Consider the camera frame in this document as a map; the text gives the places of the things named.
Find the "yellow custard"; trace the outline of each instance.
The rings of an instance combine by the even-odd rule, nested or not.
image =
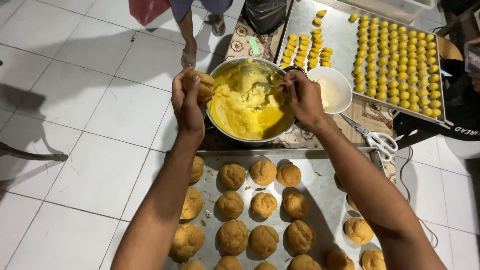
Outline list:
[[[237,138],[261,140],[284,131],[293,120],[290,95],[256,83],[274,84],[281,78],[266,64],[254,61],[215,78],[215,95],[207,107],[215,123]]]

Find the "patterned tablecloth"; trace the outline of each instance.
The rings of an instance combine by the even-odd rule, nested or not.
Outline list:
[[[257,35],[248,26],[248,24],[240,15],[232,39],[228,46],[228,51],[225,60],[235,58],[238,56],[256,56],[270,61],[274,61],[275,55],[278,51],[278,44],[280,42],[283,28],[280,26],[275,32],[269,35]],[[260,49],[260,54],[253,55],[250,44],[247,39],[255,37],[257,45]],[[359,98],[353,98],[352,104],[343,112],[357,123],[371,131],[383,132],[393,136],[393,117],[392,110],[383,106],[379,106]],[[354,128],[352,128],[340,114],[333,115],[338,128],[345,134],[345,136],[355,145],[361,147],[366,146],[363,137]],[[215,130],[207,131],[205,140],[202,145],[204,149],[238,149],[235,145],[225,139],[226,136]],[[293,125],[284,135],[267,144],[269,148],[319,148],[322,147],[318,139],[305,127],[298,122]],[[395,184],[395,157],[387,164],[384,164],[387,177]]]

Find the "kitchen scissors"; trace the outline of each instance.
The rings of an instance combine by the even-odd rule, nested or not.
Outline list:
[[[362,136],[367,141],[368,146],[376,147],[380,152],[382,152],[385,155],[385,158],[380,156],[383,162],[386,163],[392,160],[391,153],[394,153],[395,151],[398,150],[398,145],[396,144],[395,140],[392,137],[388,136],[385,133],[369,131],[366,128],[362,127],[357,122],[353,121],[353,119],[351,119],[350,117],[344,115],[343,113],[340,113],[340,114],[353,128],[355,128],[358,132],[362,134]],[[393,147],[388,145],[388,143],[384,142],[381,139],[381,137],[389,141],[393,145]]]

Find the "sandal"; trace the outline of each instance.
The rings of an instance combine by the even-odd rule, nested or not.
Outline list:
[[[195,69],[195,66],[197,65],[197,55],[195,54],[192,56],[188,56],[185,50],[182,50],[180,64],[183,69],[186,69],[188,67],[193,67],[193,69]]]
[[[212,33],[214,36],[222,36],[225,34],[225,20],[222,17],[222,20],[218,24],[212,24]]]

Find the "baking tray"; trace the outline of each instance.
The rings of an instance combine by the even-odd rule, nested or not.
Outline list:
[[[383,173],[384,167],[379,152],[374,147],[360,147],[359,150],[369,158]],[[193,220],[205,234],[200,250],[190,260],[200,260],[205,269],[212,270],[224,251],[218,243],[217,232],[220,226],[230,220],[224,217],[215,202],[228,189],[217,178],[218,171],[225,162],[239,162],[245,169],[257,160],[271,160],[278,167],[292,162],[300,168],[302,181],[296,188],[280,185],[276,180],[269,186],[259,186],[253,182],[247,171],[247,179],[237,190],[243,197],[245,208],[237,218],[245,223],[249,233],[258,225],[268,225],[276,229],[280,237],[277,250],[266,259],[278,270],[287,269],[291,259],[298,253],[291,247],[285,234],[286,228],[293,221],[281,208],[284,195],[295,189],[299,190],[309,201],[310,210],[303,219],[316,232],[316,244],[307,252],[324,266],[326,254],[331,249],[340,248],[355,262],[360,269],[359,260],[364,250],[379,248],[376,237],[372,242],[360,246],[351,242],[343,233],[343,224],[351,217],[359,217],[346,202],[346,193],[342,192],[334,180],[335,171],[324,149],[256,149],[233,151],[198,151],[197,155],[205,161],[205,168],[200,181],[193,185],[205,200],[202,212]],[[267,219],[262,219],[250,209],[250,201],[258,192],[271,193],[277,199],[278,206]],[[264,259],[258,257],[250,248],[237,256],[246,270],[254,269]],[[169,257],[163,267],[166,270],[177,270],[181,267]]]
[[[441,81],[438,82],[439,84],[438,91],[440,91],[441,93],[439,100],[442,103],[442,105],[438,109],[442,111],[442,114],[440,114],[440,116],[437,118],[428,117],[419,112],[414,112],[408,109],[404,109],[397,105],[392,105],[386,101],[381,101],[375,98],[368,97],[364,94],[364,92],[357,93],[353,90],[353,87],[355,87],[355,83],[354,83],[355,77],[351,72],[355,68],[355,66],[353,65],[353,62],[356,59],[357,49],[359,47],[357,43],[359,21],[357,19],[353,23],[349,22],[348,18],[352,13],[357,13],[359,15],[359,18],[362,15],[367,15],[369,19],[375,17],[375,18],[378,18],[380,22],[387,21],[389,25],[397,24],[398,27],[404,26],[407,28],[407,33],[412,30],[417,31],[418,33],[431,34],[430,32],[426,32],[421,29],[411,27],[401,22],[397,22],[389,18],[380,16],[378,14],[374,14],[372,12],[368,12],[368,11],[359,9],[357,7],[351,6],[349,4],[342,3],[335,0],[322,0],[322,1],[301,0],[301,1],[292,1],[292,2],[293,3],[290,7],[287,21],[285,22],[287,26],[285,27],[285,30],[282,34],[282,38],[279,43],[280,47],[275,60],[276,65],[280,65],[280,63],[282,62],[283,52],[285,51],[285,47],[288,42],[288,35],[289,34],[298,34],[298,35],[307,34],[311,36],[312,34],[310,32],[313,29],[318,28],[317,25],[314,25],[312,23],[313,19],[316,16],[316,13],[320,10],[327,10],[326,16],[324,18],[321,18],[323,23],[320,26],[320,28],[322,28],[322,34],[323,34],[323,40],[324,40],[323,47],[328,47],[333,49],[334,54],[332,55],[332,59],[331,59],[332,68],[339,71],[345,76],[345,78],[347,78],[348,82],[352,86],[352,92],[355,97],[358,97],[363,100],[367,100],[375,104],[385,106],[387,108],[401,111],[403,113],[406,113],[430,122],[445,123],[444,94],[443,94],[443,85]],[[437,35],[434,34],[434,36],[435,38],[433,42],[438,44]],[[377,52],[377,59],[375,60],[375,63],[379,58],[378,57],[379,53],[380,51]],[[439,71],[437,72],[437,74],[440,74],[439,73],[440,59],[439,59],[438,53],[434,57],[437,59],[435,64],[439,66]],[[361,66],[364,70],[362,75],[366,75],[367,73],[365,71],[366,65],[367,65],[367,61],[365,59],[365,63]]]

